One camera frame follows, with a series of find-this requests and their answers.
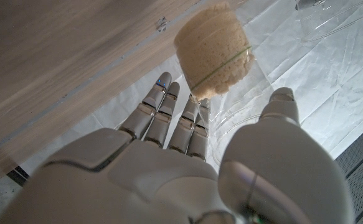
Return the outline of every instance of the clear plastic cup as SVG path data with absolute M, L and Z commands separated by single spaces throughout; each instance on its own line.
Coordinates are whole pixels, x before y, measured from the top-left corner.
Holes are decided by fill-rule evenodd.
M 220 165 L 234 132 L 257 121 L 273 89 L 226 2 L 193 17 L 174 45 L 192 95 L 209 99 L 201 102 L 199 113 L 208 129 L 209 152 Z
M 254 61 L 245 78 L 231 86 L 227 93 L 209 100 L 209 149 L 217 165 L 235 132 L 258 121 L 273 92 L 270 82 Z
M 311 42 L 344 29 L 363 18 L 363 0 L 296 0 L 302 42 Z

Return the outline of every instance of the sponge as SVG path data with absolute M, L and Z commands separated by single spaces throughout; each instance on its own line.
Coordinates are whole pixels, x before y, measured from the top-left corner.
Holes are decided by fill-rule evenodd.
M 228 92 L 249 71 L 254 56 L 227 2 L 199 12 L 174 39 L 177 57 L 197 100 Z

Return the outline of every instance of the wooden surface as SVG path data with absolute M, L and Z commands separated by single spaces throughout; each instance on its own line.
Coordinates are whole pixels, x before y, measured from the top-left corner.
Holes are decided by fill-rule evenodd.
M 0 1 L 0 177 L 174 54 L 214 2 Z

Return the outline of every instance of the green rubber band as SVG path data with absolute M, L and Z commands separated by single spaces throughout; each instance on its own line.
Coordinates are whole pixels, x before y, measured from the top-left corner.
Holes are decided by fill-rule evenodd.
M 208 78 L 210 78 L 214 73 L 216 73 L 217 71 L 219 71 L 222 67 L 224 67 L 226 64 L 228 64 L 229 62 L 231 62 L 232 60 L 234 60 L 235 58 L 237 58 L 239 55 L 241 55 L 242 53 L 244 53 L 245 51 L 249 50 L 249 48 L 251 48 L 252 46 L 248 46 L 245 49 L 243 49 L 241 52 L 238 52 L 236 55 L 234 55 L 232 58 L 230 58 L 228 61 L 224 62 L 223 64 L 221 64 L 218 68 L 216 68 L 215 70 L 213 70 L 213 72 L 211 72 L 210 74 L 208 74 L 207 76 L 205 76 L 205 78 L 203 78 L 201 81 L 199 81 L 196 85 L 194 85 L 191 88 L 191 91 L 194 91 L 200 84 L 202 84 L 204 81 L 206 81 Z

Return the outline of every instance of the white sheet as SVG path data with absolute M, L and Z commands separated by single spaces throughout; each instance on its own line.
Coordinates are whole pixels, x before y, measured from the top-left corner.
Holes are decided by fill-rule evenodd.
M 302 128 L 336 158 L 363 133 L 363 19 L 321 41 L 303 45 L 295 4 L 295 0 L 249 0 L 237 9 L 237 16 L 273 88 L 287 86 L 294 90 Z M 181 86 L 176 115 L 169 128 L 171 134 L 189 96 L 175 55 L 21 167 L 31 173 L 71 141 L 102 127 L 116 127 L 136 108 L 162 72 L 170 72 Z M 212 158 L 208 160 L 218 168 Z

